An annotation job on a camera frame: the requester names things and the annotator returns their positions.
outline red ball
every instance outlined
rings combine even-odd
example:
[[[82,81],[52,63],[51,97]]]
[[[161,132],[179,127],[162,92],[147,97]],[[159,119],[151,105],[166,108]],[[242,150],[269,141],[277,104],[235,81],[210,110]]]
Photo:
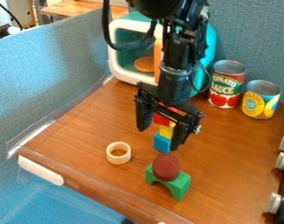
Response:
[[[179,160],[170,154],[162,154],[153,161],[153,173],[160,180],[174,180],[180,173]]]

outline blue block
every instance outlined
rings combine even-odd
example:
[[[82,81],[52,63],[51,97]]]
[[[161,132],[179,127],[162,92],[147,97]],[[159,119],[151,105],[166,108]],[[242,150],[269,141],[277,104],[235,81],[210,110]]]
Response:
[[[159,132],[154,135],[154,148],[158,151],[164,154],[170,154],[170,143],[171,141],[168,138],[159,135]]]

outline green block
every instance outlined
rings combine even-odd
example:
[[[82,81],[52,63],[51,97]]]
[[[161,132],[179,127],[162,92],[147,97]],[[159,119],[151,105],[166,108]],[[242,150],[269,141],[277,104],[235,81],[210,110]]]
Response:
[[[154,175],[151,164],[146,170],[146,182],[147,184],[152,185],[156,181],[168,187],[175,200],[182,200],[184,195],[190,189],[191,177],[187,173],[181,171],[176,179],[171,181],[163,181]]]

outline fabric wall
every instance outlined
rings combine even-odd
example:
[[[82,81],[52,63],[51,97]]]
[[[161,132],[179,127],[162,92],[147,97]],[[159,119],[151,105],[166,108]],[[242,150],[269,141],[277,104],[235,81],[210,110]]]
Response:
[[[246,82],[267,80],[284,101],[284,0],[210,0],[218,32],[217,60],[242,62]]]
[[[108,75],[100,11],[0,39],[0,219],[32,193],[6,143]]]

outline can label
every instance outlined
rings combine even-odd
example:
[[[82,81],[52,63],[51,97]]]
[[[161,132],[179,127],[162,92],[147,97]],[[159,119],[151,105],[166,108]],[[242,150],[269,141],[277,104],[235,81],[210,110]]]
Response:
[[[236,107],[244,79],[244,73],[240,75],[213,73],[209,103],[224,109]]]
[[[245,93],[242,101],[242,112],[256,119],[268,119],[274,115],[280,95],[262,96],[254,92]]]
[[[241,92],[242,83],[230,77],[214,73],[211,89],[220,95],[238,95]]]

